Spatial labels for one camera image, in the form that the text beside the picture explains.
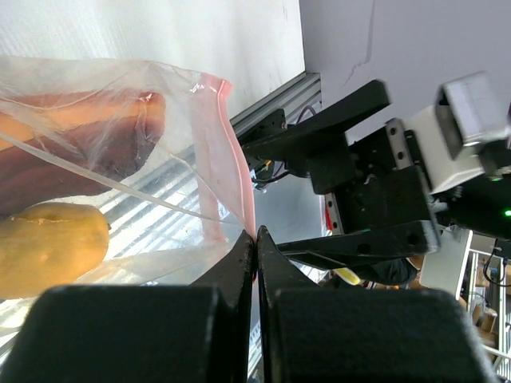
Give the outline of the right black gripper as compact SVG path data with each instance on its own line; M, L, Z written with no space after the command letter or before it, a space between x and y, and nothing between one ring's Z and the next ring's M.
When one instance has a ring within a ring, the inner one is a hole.
M348 144L345 132L391 104L386 83L372 80L295 126L242 146L259 160L309 173L324 197L331 236L281 243L289 259L322 270L357 267L439 250L428 176L412 157L403 120Z

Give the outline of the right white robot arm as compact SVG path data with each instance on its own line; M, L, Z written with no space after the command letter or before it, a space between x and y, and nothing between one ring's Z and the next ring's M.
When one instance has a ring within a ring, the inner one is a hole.
M283 255L328 270L435 253L451 225L509 239L510 122L486 74L448 81L431 106L348 141L390 103L373 80L290 128L260 125L242 139L251 170L280 162L325 199L332 235L282 243Z

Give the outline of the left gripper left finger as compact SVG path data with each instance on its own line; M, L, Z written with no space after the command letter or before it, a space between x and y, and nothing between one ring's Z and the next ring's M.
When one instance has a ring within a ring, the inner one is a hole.
M188 286L70 285L32 306L10 382L244 382L254 243Z

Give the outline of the red meat slice toy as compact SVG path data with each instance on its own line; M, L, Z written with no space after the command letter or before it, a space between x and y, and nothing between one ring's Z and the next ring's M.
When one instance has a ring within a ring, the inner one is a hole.
M115 181L138 172L164 132L166 103L122 89L1 99L1 213L109 187L16 146L42 150Z

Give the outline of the yellow lemon toy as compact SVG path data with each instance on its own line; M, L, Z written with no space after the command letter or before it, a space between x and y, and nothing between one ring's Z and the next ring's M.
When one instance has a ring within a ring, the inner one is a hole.
M36 297L99 266L109 224L94 206L40 203L1 221L1 298Z

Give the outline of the clear zip top bag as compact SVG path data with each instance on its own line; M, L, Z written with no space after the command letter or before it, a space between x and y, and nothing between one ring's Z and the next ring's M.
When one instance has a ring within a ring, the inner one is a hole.
M100 195L40 202L94 206L108 221L104 260L72 283L188 284L222 259L242 231L256 232L250 172L228 115L231 84L155 61L1 59L1 99L122 89L160 93L166 103L163 135L134 175L115 181L16 146L109 187ZM1 221L24 210L1 213ZM2 336L20 330L40 295L1 298Z

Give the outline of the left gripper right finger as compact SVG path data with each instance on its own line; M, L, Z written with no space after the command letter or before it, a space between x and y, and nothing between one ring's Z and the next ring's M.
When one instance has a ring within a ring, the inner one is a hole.
M459 302L441 290L325 289L257 234L267 382L495 382Z

